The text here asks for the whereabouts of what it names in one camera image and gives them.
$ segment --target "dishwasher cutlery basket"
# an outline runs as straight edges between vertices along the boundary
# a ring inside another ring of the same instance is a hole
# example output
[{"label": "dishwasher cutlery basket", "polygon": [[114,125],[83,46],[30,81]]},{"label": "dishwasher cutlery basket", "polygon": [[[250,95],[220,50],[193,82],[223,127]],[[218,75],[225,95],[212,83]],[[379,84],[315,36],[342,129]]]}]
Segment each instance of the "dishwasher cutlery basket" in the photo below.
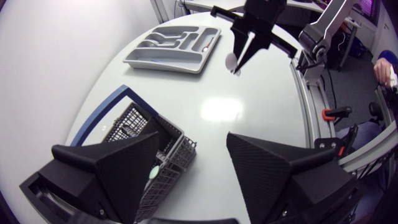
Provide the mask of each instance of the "dishwasher cutlery basket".
[{"label": "dishwasher cutlery basket", "polygon": [[158,114],[130,88],[122,85],[94,110],[80,128],[71,146],[81,146],[98,122],[125,96],[130,97],[133,102],[119,118],[116,118],[103,141],[117,141],[159,132],[160,147],[152,166],[159,166],[159,172],[153,179],[148,178],[146,183],[135,217],[135,222],[140,222],[154,214],[159,203],[185,171],[196,154],[196,143],[184,136],[181,129]]}]

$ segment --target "white wall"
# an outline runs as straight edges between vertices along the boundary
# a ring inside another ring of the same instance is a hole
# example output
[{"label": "white wall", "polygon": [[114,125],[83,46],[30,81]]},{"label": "white wall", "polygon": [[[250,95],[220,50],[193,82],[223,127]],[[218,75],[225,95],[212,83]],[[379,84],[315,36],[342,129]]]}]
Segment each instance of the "white wall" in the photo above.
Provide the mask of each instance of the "white wall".
[{"label": "white wall", "polygon": [[184,8],[181,8],[178,6],[179,5],[178,0],[163,0],[163,5],[166,9],[167,16],[169,17],[169,20],[186,15]]},{"label": "white wall", "polygon": [[43,223],[19,189],[63,144],[109,61],[156,26],[149,1],[8,0],[0,12],[0,190],[21,223]]}]

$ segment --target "white object in hand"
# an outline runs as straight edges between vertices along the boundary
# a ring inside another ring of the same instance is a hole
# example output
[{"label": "white object in hand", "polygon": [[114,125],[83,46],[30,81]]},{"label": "white object in hand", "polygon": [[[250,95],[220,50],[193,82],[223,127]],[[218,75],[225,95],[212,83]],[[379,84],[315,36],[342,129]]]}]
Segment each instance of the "white object in hand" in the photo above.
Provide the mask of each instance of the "white object in hand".
[{"label": "white object in hand", "polygon": [[[238,67],[238,59],[236,58],[234,53],[229,53],[226,58],[225,58],[225,67],[231,71],[234,72],[236,67]],[[240,76],[241,71],[236,71],[234,73],[237,76]]]},{"label": "white object in hand", "polygon": [[391,65],[391,70],[390,70],[390,87],[395,88],[396,92],[398,93],[398,77],[397,74],[394,72],[394,68]]}]

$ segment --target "red clamp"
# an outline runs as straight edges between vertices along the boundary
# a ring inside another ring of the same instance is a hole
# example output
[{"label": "red clamp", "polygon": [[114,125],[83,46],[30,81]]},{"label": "red clamp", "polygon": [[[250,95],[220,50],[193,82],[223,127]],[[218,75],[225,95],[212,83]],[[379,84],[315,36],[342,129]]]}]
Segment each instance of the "red clamp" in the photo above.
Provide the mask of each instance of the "red clamp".
[{"label": "red clamp", "polygon": [[334,121],[335,118],[338,118],[338,121],[340,121],[342,118],[347,118],[351,112],[353,111],[349,106],[342,106],[337,109],[323,109],[322,118],[325,121]]},{"label": "red clamp", "polygon": [[335,120],[335,117],[334,116],[327,116],[326,115],[326,111],[331,111],[331,109],[323,109],[322,110],[322,118],[325,120],[325,121],[334,121]]}]

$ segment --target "white round table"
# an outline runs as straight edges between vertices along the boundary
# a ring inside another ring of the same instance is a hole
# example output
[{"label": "white round table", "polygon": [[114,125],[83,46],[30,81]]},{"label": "white round table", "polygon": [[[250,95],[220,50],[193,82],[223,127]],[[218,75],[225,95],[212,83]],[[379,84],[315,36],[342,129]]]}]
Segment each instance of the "white round table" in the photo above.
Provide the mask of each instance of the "white round table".
[{"label": "white round table", "polygon": [[[290,59],[272,45],[269,50],[258,51],[237,77],[224,64],[227,54],[233,51],[230,22],[205,12],[160,26],[179,25],[222,29],[201,73],[133,69],[123,63],[150,31],[142,34],[122,49],[101,74],[81,107],[66,144],[71,143],[87,117],[108,95],[127,85],[198,143],[196,158],[154,216],[177,220],[236,218],[240,223],[249,223],[226,136],[232,132],[305,147],[303,114]],[[277,26],[273,32],[296,47],[299,55],[302,48],[292,36]],[[123,109],[106,116],[90,134],[89,142],[101,142]]]}]

